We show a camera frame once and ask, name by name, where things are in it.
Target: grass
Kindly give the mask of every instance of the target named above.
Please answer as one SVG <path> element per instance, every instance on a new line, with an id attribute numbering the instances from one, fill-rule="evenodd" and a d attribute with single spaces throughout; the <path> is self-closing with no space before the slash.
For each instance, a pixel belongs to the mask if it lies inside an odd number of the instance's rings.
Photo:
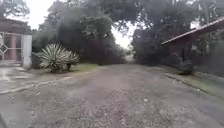
<path id="1" fill-rule="evenodd" d="M 165 68 L 165 71 L 172 74 L 176 80 L 224 100 L 224 81 L 197 75 L 182 76 L 178 75 L 179 72 L 176 69 L 166 66 L 162 66 L 162 68 Z"/>
<path id="2" fill-rule="evenodd" d="M 84 63 L 84 64 L 78 64 L 74 67 L 72 67 L 72 70 L 75 71 L 75 73 L 79 72 L 89 72 L 92 71 L 96 68 L 99 68 L 99 65 L 96 64 L 89 64 L 89 63 Z"/>
<path id="3" fill-rule="evenodd" d="M 186 76 L 186 82 L 194 88 L 200 89 L 203 92 L 222 98 L 224 100 L 223 85 L 217 84 L 216 81 L 198 78 L 197 76 Z"/>

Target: pillar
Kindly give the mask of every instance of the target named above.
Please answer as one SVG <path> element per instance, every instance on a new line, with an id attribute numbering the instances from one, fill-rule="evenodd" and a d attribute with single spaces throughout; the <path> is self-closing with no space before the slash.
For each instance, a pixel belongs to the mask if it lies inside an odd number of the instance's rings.
<path id="1" fill-rule="evenodd" d="M 10 47 L 12 49 L 10 49 L 9 60 L 17 60 L 16 43 L 17 43 L 17 36 L 16 35 L 12 35 L 11 47 Z"/>
<path id="2" fill-rule="evenodd" d="M 23 67 L 25 69 L 31 68 L 32 61 L 32 35 L 23 35 L 22 36 L 22 58 L 23 58 Z"/>

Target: ground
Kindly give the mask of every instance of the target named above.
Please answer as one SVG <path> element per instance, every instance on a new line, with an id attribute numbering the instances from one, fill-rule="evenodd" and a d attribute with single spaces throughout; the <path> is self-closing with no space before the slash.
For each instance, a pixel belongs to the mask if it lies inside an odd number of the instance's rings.
<path id="1" fill-rule="evenodd" d="M 222 100 L 157 67 L 114 65 L 40 83 L 0 95 L 9 128 L 224 127 Z"/>

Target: building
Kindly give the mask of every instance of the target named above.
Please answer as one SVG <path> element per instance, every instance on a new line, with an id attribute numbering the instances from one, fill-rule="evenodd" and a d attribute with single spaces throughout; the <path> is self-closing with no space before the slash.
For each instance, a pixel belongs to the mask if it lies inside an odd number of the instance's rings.
<path id="1" fill-rule="evenodd" d="M 31 67 L 32 35 L 27 23 L 0 20 L 0 66 Z"/>

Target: roof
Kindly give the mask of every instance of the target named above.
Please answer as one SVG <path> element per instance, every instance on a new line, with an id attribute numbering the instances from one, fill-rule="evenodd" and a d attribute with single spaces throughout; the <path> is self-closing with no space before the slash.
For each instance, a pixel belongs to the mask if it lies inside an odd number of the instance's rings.
<path id="1" fill-rule="evenodd" d="M 209 24 L 206 24 L 202 27 L 199 27 L 198 29 L 189 31 L 187 33 L 184 33 L 182 35 L 174 37 L 174 38 L 172 38 L 168 41 L 165 41 L 165 42 L 162 43 L 162 45 L 167 45 L 167 44 L 177 43 L 177 42 L 190 41 L 193 38 L 196 38 L 196 37 L 198 37 L 202 34 L 209 33 L 209 32 L 212 32 L 212 31 L 216 31 L 220 28 L 224 28 L 224 17 L 222 17 L 222 18 L 220 18 L 220 19 L 218 19 L 214 22 L 211 22 Z"/>
<path id="2" fill-rule="evenodd" d="M 11 19 L 0 19 L 0 32 L 31 34 L 31 29 L 27 23 Z"/>

